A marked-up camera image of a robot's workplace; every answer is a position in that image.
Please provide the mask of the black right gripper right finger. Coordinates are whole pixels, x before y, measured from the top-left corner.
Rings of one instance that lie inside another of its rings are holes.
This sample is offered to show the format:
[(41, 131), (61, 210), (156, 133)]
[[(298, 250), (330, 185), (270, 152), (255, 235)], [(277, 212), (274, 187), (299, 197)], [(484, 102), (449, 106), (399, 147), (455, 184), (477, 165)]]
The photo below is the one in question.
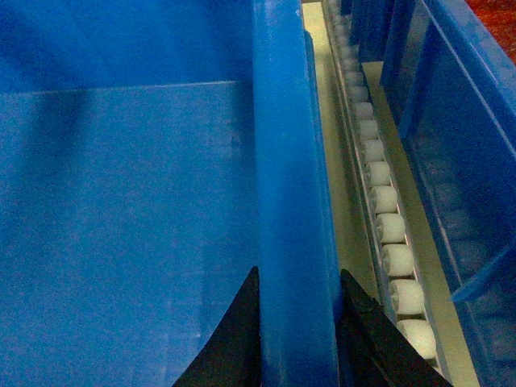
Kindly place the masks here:
[(449, 386), (354, 276), (340, 273), (343, 314), (336, 323), (342, 386)]

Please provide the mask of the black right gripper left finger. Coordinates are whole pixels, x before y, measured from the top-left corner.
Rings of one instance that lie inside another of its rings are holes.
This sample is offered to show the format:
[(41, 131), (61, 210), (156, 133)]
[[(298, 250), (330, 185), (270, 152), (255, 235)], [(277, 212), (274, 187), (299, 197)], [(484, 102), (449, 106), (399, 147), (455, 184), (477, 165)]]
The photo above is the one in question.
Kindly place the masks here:
[(260, 386), (260, 277), (254, 266), (175, 386)]

